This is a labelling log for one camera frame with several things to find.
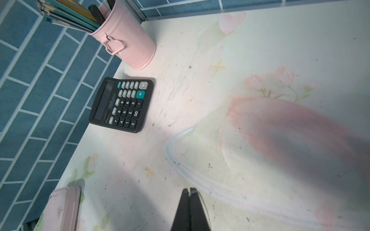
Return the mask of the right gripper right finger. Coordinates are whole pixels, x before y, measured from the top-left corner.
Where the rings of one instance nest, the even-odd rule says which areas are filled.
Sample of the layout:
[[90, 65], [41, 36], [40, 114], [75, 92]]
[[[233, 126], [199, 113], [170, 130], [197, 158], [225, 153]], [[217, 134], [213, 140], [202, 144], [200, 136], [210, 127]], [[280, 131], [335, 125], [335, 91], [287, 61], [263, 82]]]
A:
[[190, 188], [190, 230], [191, 231], [210, 231], [200, 194], [196, 188]]

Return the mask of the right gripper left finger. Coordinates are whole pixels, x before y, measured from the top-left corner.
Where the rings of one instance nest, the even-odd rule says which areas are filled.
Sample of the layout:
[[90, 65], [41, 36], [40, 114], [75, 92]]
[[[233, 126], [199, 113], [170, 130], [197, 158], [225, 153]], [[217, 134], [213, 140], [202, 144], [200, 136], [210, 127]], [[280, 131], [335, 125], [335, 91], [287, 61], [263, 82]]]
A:
[[190, 199], [189, 191], [185, 188], [181, 193], [171, 231], [190, 231], [190, 228]]

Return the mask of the black desk calculator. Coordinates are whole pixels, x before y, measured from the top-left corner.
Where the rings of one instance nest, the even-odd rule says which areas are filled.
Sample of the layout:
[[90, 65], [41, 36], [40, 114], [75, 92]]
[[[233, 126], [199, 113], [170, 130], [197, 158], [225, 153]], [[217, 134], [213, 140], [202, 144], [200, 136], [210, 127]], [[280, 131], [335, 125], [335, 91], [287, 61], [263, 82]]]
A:
[[150, 105], [154, 82], [106, 77], [93, 101], [89, 122], [101, 127], [138, 133]]

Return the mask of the pink pen holder cup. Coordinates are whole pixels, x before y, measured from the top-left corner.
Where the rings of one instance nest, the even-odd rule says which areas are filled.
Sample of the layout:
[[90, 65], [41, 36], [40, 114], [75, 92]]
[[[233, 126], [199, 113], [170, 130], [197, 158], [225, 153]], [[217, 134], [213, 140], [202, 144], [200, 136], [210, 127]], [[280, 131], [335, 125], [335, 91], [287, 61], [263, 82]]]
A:
[[117, 56], [132, 69], [145, 68], [155, 55], [156, 43], [129, 9], [121, 1], [115, 1], [112, 10], [104, 4], [98, 10], [105, 21], [90, 35], [105, 47], [108, 54]]

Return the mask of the pens in pink cup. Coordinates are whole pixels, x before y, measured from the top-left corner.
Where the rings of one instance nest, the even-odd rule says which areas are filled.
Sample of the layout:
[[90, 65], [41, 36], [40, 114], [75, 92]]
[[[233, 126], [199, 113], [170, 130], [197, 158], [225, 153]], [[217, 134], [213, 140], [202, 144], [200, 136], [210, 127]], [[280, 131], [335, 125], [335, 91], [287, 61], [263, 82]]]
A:
[[61, 27], [86, 33], [93, 33], [106, 21], [103, 7], [107, 6], [108, 14], [114, 1], [106, 4], [90, 5], [85, 8], [77, 1], [35, 1], [35, 4], [47, 22]]

